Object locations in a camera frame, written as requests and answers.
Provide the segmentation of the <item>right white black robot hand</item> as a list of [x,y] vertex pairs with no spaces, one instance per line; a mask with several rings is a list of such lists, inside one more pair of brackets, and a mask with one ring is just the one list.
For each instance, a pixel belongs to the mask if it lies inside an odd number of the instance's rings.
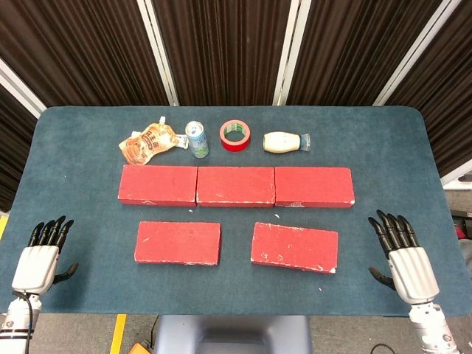
[[407,304],[430,303],[440,292],[430,259],[420,246],[410,222],[402,215],[377,211],[368,221],[375,230],[388,262],[390,276],[370,266],[369,272],[380,284],[396,291]]

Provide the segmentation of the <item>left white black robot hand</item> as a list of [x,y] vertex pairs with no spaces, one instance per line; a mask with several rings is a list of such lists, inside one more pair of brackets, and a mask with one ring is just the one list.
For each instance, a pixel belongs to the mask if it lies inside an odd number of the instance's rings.
[[63,215],[47,223],[40,222],[33,229],[27,247],[19,257],[12,288],[23,294],[45,294],[54,284],[69,279],[77,271],[78,264],[58,274],[59,257],[74,221]]

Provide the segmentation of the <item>red brick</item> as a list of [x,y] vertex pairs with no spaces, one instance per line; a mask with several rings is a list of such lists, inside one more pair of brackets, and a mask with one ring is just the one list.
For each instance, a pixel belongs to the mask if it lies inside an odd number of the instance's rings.
[[349,209],[355,203],[347,167],[275,167],[279,207]]
[[335,231],[257,222],[251,243],[251,262],[335,274],[338,239]]
[[219,223],[142,221],[134,260],[143,264],[216,266],[220,249]]
[[125,165],[118,200],[130,205],[193,207],[197,174],[193,166]]
[[272,207],[273,167],[199,167],[196,202],[201,207]]

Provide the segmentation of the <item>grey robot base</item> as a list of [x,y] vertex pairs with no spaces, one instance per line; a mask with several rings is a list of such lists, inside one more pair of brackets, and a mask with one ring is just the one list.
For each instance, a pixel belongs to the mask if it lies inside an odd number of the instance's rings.
[[164,315],[153,354],[313,354],[307,316]]

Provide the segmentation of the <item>blue felt table cover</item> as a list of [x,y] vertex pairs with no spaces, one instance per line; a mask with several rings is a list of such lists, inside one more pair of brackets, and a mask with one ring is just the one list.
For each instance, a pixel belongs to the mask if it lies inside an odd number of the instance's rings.
[[[204,125],[209,155],[175,148],[157,165],[348,167],[355,203],[349,209],[183,208],[124,205],[118,200],[125,163],[119,143],[160,117],[177,131]],[[230,152],[220,129],[238,119],[249,146]],[[310,134],[310,150],[269,153],[266,133]],[[0,313],[13,299],[18,258],[40,222],[74,221],[58,262],[69,280],[42,297],[44,312],[159,314],[288,314],[405,316],[409,307],[368,268],[389,267],[368,222],[378,210],[407,218],[431,260],[449,316],[472,313],[472,280],[419,111],[392,107],[54,107],[39,118],[7,228],[0,241]],[[141,221],[205,221],[221,226],[216,266],[145,265],[134,260]],[[337,231],[335,274],[251,263],[256,222]]]

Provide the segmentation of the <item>brown ribbed partition panel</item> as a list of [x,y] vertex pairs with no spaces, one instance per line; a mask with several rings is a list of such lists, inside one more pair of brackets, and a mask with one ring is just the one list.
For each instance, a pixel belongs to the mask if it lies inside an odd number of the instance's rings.
[[178,101],[271,105],[291,0],[153,0]]
[[0,212],[12,208],[38,118],[46,105],[0,57]]
[[386,104],[423,115],[441,177],[472,159],[472,0],[461,0]]
[[0,0],[0,58],[47,107],[169,103],[136,0]]
[[442,0],[312,0],[287,103],[369,106]]

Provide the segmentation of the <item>orange spout pouch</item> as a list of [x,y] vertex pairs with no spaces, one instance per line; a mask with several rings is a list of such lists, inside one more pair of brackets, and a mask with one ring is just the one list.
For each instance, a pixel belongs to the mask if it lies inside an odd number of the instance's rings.
[[119,143],[127,163],[145,165],[156,154],[163,153],[178,144],[178,137],[173,129],[166,124],[165,117],[158,123],[152,123],[143,130],[135,133]]

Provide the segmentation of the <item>white bottle with blue cap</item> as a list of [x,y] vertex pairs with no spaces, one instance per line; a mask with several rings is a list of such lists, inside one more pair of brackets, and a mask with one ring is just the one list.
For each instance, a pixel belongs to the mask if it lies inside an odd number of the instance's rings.
[[266,133],[263,149],[269,153],[288,153],[296,150],[310,150],[310,134],[295,134],[282,131]]

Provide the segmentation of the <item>light blue drink can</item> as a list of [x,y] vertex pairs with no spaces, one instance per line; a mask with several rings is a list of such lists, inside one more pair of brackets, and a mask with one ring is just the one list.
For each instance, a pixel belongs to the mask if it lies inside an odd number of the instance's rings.
[[185,134],[193,155],[198,159],[205,158],[209,153],[209,147],[203,125],[197,121],[188,122]]

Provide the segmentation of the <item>red tape roll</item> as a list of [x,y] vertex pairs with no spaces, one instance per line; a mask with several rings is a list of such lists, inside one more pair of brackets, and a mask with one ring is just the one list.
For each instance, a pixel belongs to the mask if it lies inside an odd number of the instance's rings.
[[[231,132],[239,132],[243,138],[238,141],[230,141],[227,135]],[[230,152],[239,152],[246,149],[251,141],[251,131],[249,126],[238,119],[232,119],[222,124],[220,129],[221,145]]]

